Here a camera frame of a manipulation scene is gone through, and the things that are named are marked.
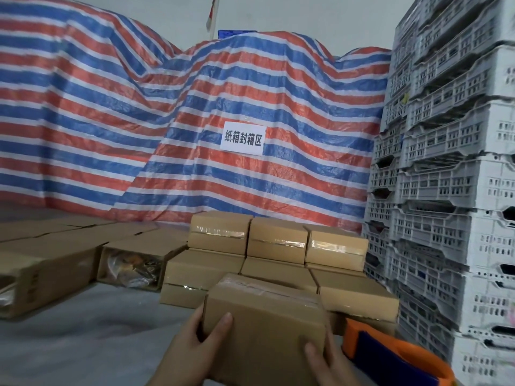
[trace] packing tape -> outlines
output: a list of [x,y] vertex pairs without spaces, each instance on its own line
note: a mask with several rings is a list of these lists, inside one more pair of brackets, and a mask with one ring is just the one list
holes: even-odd
[[193,233],[207,234],[210,236],[245,238],[245,232],[234,232],[231,230],[215,229],[211,227],[195,226],[191,228]]
[[268,298],[285,300],[287,302],[295,302],[299,305],[318,308],[319,303],[316,299],[311,298],[310,296],[303,295],[302,293],[298,295],[287,295],[277,291],[271,291],[270,288],[260,285],[258,283],[249,283],[245,281],[241,281],[240,279],[232,276],[224,277],[219,283],[219,285],[230,287],[236,290],[245,291],[254,295],[262,295]]
[[360,255],[362,253],[358,248],[355,248],[352,246],[331,244],[330,242],[315,241],[315,240],[311,240],[311,247],[317,248],[317,249],[323,249],[325,251],[338,252],[338,253],[351,253],[353,255]]
[[275,239],[273,241],[266,241],[266,240],[260,240],[258,238],[252,238],[251,240],[257,241],[257,242],[265,242],[267,244],[273,244],[273,245],[292,246],[294,248],[305,248],[306,247],[306,244],[304,242],[278,240],[278,239]]

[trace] striped tarpaulin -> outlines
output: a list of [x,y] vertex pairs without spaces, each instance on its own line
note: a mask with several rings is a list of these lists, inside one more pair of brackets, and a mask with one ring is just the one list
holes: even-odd
[[[333,59],[287,32],[181,52],[88,5],[0,0],[0,199],[119,220],[218,209],[359,232],[389,60],[378,48]],[[226,121],[267,126],[263,156],[221,151]]]

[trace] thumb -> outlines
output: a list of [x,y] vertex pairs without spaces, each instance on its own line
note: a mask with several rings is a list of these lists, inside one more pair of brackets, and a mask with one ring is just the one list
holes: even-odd
[[218,324],[216,324],[208,338],[202,343],[202,348],[210,360],[214,359],[216,352],[231,330],[232,321],[232,314],[226,313],[220,321],[218,321]]
[[317,351],[317,348],[308,343],[304,347],[307,363],[310,365],[311,372],[315,376],[320,386],[337,386],[334,377],[329,369],[323,356]]

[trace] white sign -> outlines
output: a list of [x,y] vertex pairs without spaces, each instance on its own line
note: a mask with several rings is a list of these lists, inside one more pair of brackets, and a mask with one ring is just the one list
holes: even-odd
[[225,122],[220,149],[228,152],[263,155],[266,126],[258,124]]

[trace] gray floor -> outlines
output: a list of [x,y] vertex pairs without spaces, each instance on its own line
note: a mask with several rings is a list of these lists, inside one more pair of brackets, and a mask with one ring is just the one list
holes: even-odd
[[[64,214],[0,204],[0,221]],[[26,318],[0,321],[0,385],[142,386],[191,313],[160,305],[158,293],[91,285]]]

